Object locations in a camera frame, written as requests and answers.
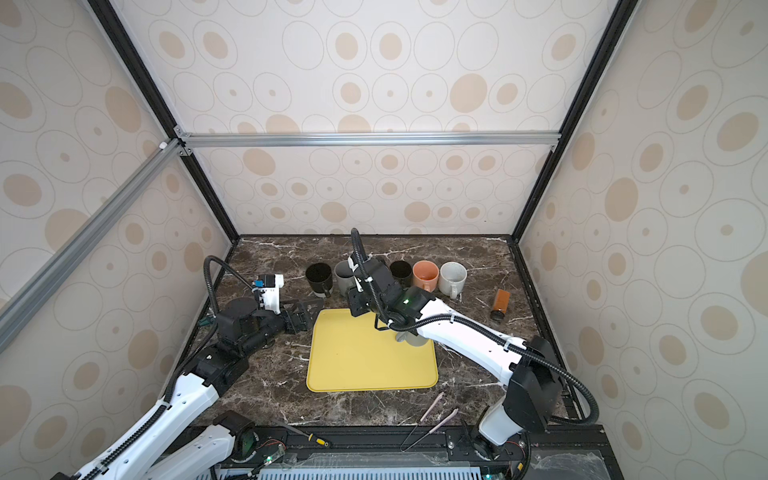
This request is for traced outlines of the tall grey mug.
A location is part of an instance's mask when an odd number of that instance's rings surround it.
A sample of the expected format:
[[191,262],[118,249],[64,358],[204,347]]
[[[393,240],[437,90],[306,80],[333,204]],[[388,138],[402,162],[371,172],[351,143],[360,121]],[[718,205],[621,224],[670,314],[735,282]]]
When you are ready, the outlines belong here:
[[347,295],[350,289],[353,289],[356,285],[353,271],[351,270],[348,261],[342,260],[338,262],[333,270],[336,284],[338,286],[339,294],[342,297]]

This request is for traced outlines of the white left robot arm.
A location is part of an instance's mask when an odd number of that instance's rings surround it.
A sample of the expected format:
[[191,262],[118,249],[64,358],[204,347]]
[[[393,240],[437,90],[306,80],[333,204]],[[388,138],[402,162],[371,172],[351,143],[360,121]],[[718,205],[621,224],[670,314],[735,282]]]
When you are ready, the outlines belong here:
[[[218,264],[250,291],[225,307],[217,302],[210,267]],[[153,407],[119,440],[81,467],[73,479],[138,479],[202,412],[215,404],[248,370],[249,357],[282,334],[308,331],[324,300],[280,300],[283,277],[247,281],[224,260],[209,255],[202,265],[212,328],[182,360]]]

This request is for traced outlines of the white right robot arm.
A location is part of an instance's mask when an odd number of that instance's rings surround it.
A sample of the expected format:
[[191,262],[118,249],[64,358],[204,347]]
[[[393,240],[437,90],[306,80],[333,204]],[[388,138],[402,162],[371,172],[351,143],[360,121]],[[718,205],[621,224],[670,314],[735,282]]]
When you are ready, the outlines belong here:
[[[424,289],[403,288],[388,267],[356,254],[348,258],[355,286],[348,293],[354,317],[373,313],[374,327],[432,340],[457,352],[492,374],[505,395],[483,414],[473,434],[477,447],[501,447],[523,432],[540,433],[551,423],[588,426],[599,419],[599,406],[589,389],[556,364],[552,346],[535,336],[526,341],[474,321]],[[562,391],[579,391],[589,405],[583,419],[554,414]]]

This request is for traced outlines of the black mug white bottom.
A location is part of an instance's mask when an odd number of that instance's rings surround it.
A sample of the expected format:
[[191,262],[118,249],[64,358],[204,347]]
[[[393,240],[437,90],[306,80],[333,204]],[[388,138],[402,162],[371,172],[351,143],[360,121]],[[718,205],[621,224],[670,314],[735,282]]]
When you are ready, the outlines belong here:
[[312,293],[320,298],[328,298],[333,291],[333,270],[327,263],[313,263],[305,270],[305,278]]

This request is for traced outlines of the pink cream mug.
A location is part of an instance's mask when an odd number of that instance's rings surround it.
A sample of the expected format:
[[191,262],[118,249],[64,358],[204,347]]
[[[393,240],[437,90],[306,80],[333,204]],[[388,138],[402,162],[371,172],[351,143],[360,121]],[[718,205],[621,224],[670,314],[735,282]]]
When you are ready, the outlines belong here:
[[432,261],[417,261],[412,266],[412,285],[427,292],[434,292],[437,288],[439,275],[439,267]]

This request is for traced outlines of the white speckled mug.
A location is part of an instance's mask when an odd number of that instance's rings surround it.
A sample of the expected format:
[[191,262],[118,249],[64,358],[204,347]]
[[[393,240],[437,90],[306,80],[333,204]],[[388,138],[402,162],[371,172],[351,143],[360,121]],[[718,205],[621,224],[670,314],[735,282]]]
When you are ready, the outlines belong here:
[[439,269],[438,289],[451,300],[461,295],[467,280],[467,269],[458,262],[446,262]]

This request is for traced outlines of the grey mug back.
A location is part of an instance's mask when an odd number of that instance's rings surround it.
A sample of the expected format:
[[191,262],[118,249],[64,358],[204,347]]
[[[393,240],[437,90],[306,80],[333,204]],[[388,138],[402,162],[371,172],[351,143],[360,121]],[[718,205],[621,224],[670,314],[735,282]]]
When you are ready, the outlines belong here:
[[405,342],[413,347],[422,347],[428,343],[428,339],[411,332],[398,332],[395,339],[398,343]]

